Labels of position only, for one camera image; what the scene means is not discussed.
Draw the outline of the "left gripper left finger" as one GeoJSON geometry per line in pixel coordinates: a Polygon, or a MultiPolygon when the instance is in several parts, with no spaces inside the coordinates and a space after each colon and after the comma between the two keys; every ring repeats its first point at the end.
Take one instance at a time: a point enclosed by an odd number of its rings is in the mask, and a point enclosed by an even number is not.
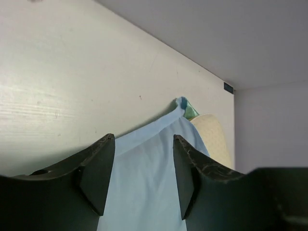
{"type": "Polygon", "coordinates": [[[30,175],[0,178],[3,231],[95,231],[104,213],[115,156],[107,134],[30,175]]]}

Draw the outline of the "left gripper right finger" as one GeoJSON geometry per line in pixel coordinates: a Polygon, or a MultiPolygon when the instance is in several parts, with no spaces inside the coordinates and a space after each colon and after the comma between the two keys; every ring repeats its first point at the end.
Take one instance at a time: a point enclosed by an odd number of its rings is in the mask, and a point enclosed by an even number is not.
{"type": "Polygon", "coordinates": [[[180,214],[189,231],[305,231],[308,170],[232,170],[174,136],[180,214]]]}

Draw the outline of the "light blue pillowcase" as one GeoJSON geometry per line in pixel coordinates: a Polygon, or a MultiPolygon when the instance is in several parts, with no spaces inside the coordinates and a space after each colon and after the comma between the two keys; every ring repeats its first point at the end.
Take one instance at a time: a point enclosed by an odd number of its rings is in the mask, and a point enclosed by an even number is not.
{"type": "Polygon", "coordinates": [[[156,121],[115,140],[115,159],[100,231],[184,231],[173,159],[173,137],[207,149],[188,120],[196,111],[185,97],[156,121]]]}

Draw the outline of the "cream yellow foam pillow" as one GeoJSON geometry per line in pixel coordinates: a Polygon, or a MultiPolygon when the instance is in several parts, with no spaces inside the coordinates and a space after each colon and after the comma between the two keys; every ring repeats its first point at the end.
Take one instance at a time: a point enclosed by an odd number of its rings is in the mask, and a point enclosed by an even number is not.
{"type": "Polygon", "coordinates": [[[219,120],[212,114],[204,114],[192,118],[190,122],[197,129],[210,157],[233,169],[233,162],[219,120]]]}

